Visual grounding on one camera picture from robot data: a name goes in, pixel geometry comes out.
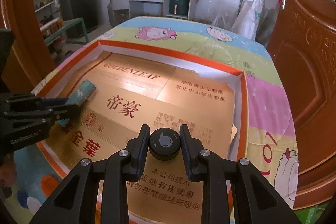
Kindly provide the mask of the person's left hand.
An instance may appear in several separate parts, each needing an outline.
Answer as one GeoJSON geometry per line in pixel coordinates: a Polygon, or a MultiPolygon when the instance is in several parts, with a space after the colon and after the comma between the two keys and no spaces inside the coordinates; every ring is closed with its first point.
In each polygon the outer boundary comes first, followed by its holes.
{"type": "Polygon", "coordinates": [[[17,179],[15,169],[14,153],[1,157],[1,191],[5,198],[12,195],[11,186],[17,179]]]}

